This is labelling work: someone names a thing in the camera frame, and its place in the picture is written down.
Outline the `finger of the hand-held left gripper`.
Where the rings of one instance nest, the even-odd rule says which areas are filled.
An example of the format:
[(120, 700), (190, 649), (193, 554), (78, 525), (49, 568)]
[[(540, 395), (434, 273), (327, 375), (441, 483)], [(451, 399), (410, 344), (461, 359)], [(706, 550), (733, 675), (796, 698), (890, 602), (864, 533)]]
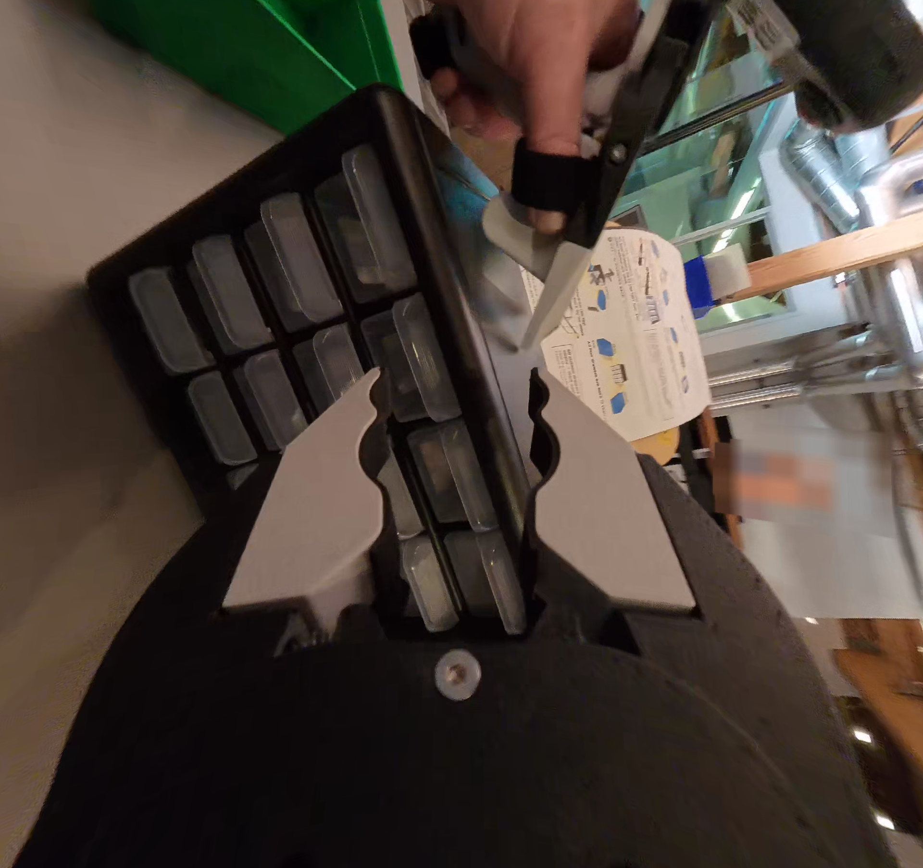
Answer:
[(543, 286), (524, 331), (522, 350), (541, 343), (560, 325), (583, 276), (588, 273), (593, 252), (562, 240), (554, 251), (533, 251), (526, 258), (521, 267)]

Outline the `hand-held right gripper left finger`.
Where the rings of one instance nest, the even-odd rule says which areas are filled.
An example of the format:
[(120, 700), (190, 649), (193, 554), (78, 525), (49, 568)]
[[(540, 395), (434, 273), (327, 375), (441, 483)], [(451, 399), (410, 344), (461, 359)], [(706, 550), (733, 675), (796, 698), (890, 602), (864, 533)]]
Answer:
[(371, 606), (373, 551), (389, 520), (379, 475), (389, 395), (377, 367), (286, 446), (223, 608)]

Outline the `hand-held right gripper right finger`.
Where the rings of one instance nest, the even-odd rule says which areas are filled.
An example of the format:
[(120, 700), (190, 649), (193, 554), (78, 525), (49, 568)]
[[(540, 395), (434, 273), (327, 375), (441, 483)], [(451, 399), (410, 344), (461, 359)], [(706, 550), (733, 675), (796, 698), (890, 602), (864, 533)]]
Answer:
[(640, 455), (544, 368), (529, 384), (530, 459), (539, 479), (524, 535), (536, 593), (578, 616), (687, 616), (693, 591)]

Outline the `black drawer cabinet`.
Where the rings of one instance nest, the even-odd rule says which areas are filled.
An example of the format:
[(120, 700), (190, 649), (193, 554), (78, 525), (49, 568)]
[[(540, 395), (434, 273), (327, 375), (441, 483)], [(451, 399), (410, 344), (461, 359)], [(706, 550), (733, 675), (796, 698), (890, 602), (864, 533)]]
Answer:
[[(190, 487), (190, 481), (181, 468), (177, 456), (169, 448), (165, 435), (154, 419), (151, 407), (144, 403), (141, 392), (137, 389), (137, 379), (132, 377), (132, 371), (128, 365), (130, 352), (127, 351), (127, 345), (116, 341), (115, 329), (120, 328), (128, 329), (129, 343), (132, 343), (132, 326), (125, 327), (116, 322), (116, 318), (125, 316), (123, 310), (125, 267), (136, 265), (131, 259), (132, 254), (138, 251), (141, 256), (144, 256), (145, 244), (150, 242), (150, 238), (154, 237), (156, 231), (162, 229), (163, 225), (175, 223), (182, 217), (183, 212), (200, 203), (202, 199), (222, 191), (225, 185), (231, 184), (242, 172), (265, 166), (270, 171), (276, 168), (284, 173), (294, 170), (297, 176), (325, 179), (324, 170), (330, 164), (336, 165), (344, 151), (363, 143), (384, 145), (387, 151), (385, 162), (396, 171), (398, 180), (404, 184), (403, 190), (412, 199), (412, 207), (417, 208), (417, 212), (410, 213), (411, 226), (428, 224), (428, 231), (423, 233), (423, 244), (434, 247), (449, 242), (450, 238), (441, 239), (439, 237), (440, 231), (445, 230), (448, 224), (448, 216), (437, 187), (435, 175), (437, 161), (448, 156), (448, 147), (452, 147), (457, 155), (468, 160), (470, 168), (477, 169), (477, 167), (409, 100), (395, 89), (375, 85), (360, 89), (328, 112), (323, 113), (305, 128), (286, 138), (242, 170), (94, 266), (88, 273), (87, 290), (90, 300), (112, 344), (120, 366), (143, 405), (155, 433), (177, 460)], [(484, 180), (489, 181), (482, 172), (480, 173)], [(487, 248), (487, 251), (477, 255), (474, 265), (463, 267), (467, 275), (463, 279), (463, 289), (475, 289), (475, 315), (486, 336), (499, 386), (510, 412), (513, 432), (525, 467), (526, 490), (524, 513), (521, 516), (523, 521), (521, 538), (518, 543), (509, 543), (512, 551), (518, 551), (514, 560), (518, 562), (518, 569), (522, 574), (522, 577), (513, 576), (513, 591), (516, 597), (523, 596), (526, 600), (526, 627), (521, 633), (510, 633), (518, 637), (525, 634), (540, 608), (540, 603), (535, 596), (535, 560), (529, 556), (528, 549), (523, 545), (523, 529), (529, 492), (536, 479), (536, 470), (528, 458), (533, 429), (528, 417), (529, 384), (533, 369), (543, 365), (543, 358), (535, 349), (523, 351), (517, 347), (530, 318), (530, 308), (520, 268), (487, 243), (481, 229), (481, 218), (480, 233), (484, 237), (480, 245)], [(378, 479), (386, 490), (387, 506), (393, 512), (395, 535), (399, 539), (395, 513), (383, 478), (384, 468)], [(194, 492), (193, 494), (202, 511), (209, 516), (229, 499), (230, 492), (220, 492), (219, 498), (210, 506), (202, 505), (197, 495)], [(393, 564), (395, 571), (374, 574), (374, 583), (380, 587), (376, 598), (388, 611), (396, 612), (399, 609), (399, 599), (407, 598), (408, 603), (403, 610), (407, 613), (414, 610), (415, 612), (421, 611), (432, 631), (462, 627), (469, 628), (474, 633), (479, 633), (479, 631), (491, 633), (503, 628), (509, 633), (498, 617), (486, 618), (468, 614), (465, 608), (461, 607), (459, 596), (451, 594), (446, 589), (439, 567), (436, 565), (434, 569), (430, 569), (433, 558), (438, 558), (443, 562), (447, 560), (444, 543), (439, 539), (399, 539), (399, 541), (401, 547), (398, 549), (398, 560)], [(414, 608), (415, 600), (422, 602), (422, 608)]]

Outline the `group of small clear drawers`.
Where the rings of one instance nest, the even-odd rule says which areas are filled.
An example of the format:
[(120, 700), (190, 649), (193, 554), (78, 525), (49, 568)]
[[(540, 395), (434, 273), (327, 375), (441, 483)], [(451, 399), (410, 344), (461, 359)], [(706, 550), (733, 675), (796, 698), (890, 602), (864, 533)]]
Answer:
[(401, 540), (433, 558), (471, 616), (526, 627), (525, 467), (463, 267), (487, 248), (496, 194), (468, 160), (437, 161), (448, 224), (423, 244), (383, 144), (325, 179), (265, 166), (163, 225), (125, 267), (115, 329), (144, 403), (202, 505), (231, 491), (381, 369), (391, 405), (384, 483)]

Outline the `green plastic bin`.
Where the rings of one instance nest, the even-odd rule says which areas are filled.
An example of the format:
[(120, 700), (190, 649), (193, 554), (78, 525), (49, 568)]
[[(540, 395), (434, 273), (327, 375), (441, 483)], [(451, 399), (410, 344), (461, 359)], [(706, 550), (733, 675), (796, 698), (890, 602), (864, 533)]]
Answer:
[(89, 0), (103, 26), (288, 135), (358, 89), (403, 90), (380, 0)]

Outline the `person's left hand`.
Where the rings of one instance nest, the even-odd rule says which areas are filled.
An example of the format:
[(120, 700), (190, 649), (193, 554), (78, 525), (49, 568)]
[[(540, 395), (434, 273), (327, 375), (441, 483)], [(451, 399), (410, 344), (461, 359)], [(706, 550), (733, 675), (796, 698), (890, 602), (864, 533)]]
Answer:
[(523, 126), (516, 126), (460, 73), (443, 68), (431, 88), (449, 122), (481, 138), (524, 136), (532, 151), (578, 156), (586, 73), (590, 66), (624, 61), (639, 23), (639, 0), (427, 1), (457, 8), (522, 94)]

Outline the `printed instruction sheet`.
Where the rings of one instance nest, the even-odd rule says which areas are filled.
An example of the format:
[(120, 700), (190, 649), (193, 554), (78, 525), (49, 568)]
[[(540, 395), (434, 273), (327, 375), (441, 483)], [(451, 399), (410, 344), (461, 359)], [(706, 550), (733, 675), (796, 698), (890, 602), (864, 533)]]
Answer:
[(541, 351), (549, 373), (630, 442), (711, 405), (682, 256), (648, 231), (606, 229)]

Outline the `silver ventilation duct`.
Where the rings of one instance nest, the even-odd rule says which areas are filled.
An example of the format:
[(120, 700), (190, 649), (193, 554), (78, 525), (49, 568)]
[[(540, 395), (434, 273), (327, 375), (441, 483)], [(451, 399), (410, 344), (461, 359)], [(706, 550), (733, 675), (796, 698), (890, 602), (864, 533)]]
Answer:
[(895, 158), (886, 125), (831, 136), (801, 119), (788, 129), (779, 146), (783, 168), (803, 195), (841, 235), (874, 226), (870, 171), (910, 156)]

